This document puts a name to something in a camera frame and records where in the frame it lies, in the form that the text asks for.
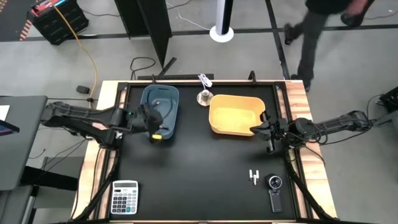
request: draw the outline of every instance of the blue plastic basin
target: blue plastic basin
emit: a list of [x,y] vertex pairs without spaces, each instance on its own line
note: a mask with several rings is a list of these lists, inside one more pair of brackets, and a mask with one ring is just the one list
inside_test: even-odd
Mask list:
[[169,139],[174,134],[179,99],[180,93],[174,86],[149,85],[142,92],[141,104],[148,103],[163,117],[162,127],[167,129],[160,129],[156,132],[162,136],[162,139]]

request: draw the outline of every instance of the gray floor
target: gray floor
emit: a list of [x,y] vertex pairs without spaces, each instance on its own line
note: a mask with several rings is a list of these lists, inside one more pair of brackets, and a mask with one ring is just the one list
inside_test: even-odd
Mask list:
[[[170,0],[173,5],[183,0]],[[273,0],[279,27],[285,22],[296,23],[305,14],[304,0]],[[110,0],[79,4],[92,13],[117,14]],[[180,7],[183,17],[203,27],[215,23],[215,1],[193,0]],[[376,1],[367,17],[385,16],[398,10],[395,0]],[[197,30],[178,18],[177,10],[169,11],[173,30]],[[117,17],[92,17],[85,34],[123,33],[124,27]],[[385,19],[367,20],[364,24],[398,24],[398,15]],[[342,26],[338,16],[332,17],[329,26]],[[231,26],[234,28],[270,27],[267,8],[263,0],[235,1]],[[398,30],[328,31],[322,36],[317,53],[315,79],[308,99],[315,121],[333,118],[351,110],[365,110],[368,99],[385,93],[398,84]],[[290,73],[297,71],[302,40],[284,47]],[[150,39],[100,39],[84,40],[98,70],[98,96],[103,80],[126,80],[130,77],[129,64],[134,57],[154,57]],[[2,95],[39,95],[49,97],[84,98],[75,92],[77,85],[91,86],[93,71],[90,62],[77,44],[69,40],[56,47],[47,42],[0,43],[0,71]],[[245,79],[250,70],[259,78],[282,79],[272,34],[239,34],[227,44],[216,44],[207,35],[173,37],[169,43],[167,59],[178,60],[169,74],[214,73],[217,79]],[[134,67],[147,65],[139,61]],[[160,66],[140,71],[137,75],[160,72]],[[68,101],[86,106],[84,102]],[[372,118],[385,111],[371,103]],[[351,133],[331,136],[337,140]],[[338,216],[343,220],[396,223],[398,220],[398,139],[397,131],[387,124],[349,141],[322,147],[326,171]],[[40,130],[31,156],[42,152],[29,165],[39,167],[44,156],[52,157],[59,151],[78,142],[78,138],[59,130]],[[84,156],[85,144],[72,156]],[[66,220],[70,208],[41,210],[35,223]]]

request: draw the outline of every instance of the white pole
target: white pole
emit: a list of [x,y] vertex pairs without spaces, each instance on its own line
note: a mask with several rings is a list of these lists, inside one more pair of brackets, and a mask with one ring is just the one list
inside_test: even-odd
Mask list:
[[234,30],[229,27],[231,22],[233,0],[217,0],[216,25],[210,30],[210,37],[225,43],[234,37]]

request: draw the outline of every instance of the white calculator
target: white calculator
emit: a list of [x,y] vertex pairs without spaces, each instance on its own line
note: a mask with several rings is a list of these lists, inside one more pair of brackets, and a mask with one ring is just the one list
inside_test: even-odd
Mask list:
[[113,182],[111,213],[133,215],[138,208],[138,182],[117,180]]

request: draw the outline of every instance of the yellow plastic bin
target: yellow plastic bin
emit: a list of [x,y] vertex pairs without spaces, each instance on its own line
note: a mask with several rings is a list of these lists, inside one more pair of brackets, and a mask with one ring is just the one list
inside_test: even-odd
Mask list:
[[209,122],[218,134],[253,136],[250,128],[262,123],[260,114],[265,109],[256,97],[216,95],[210,102]]

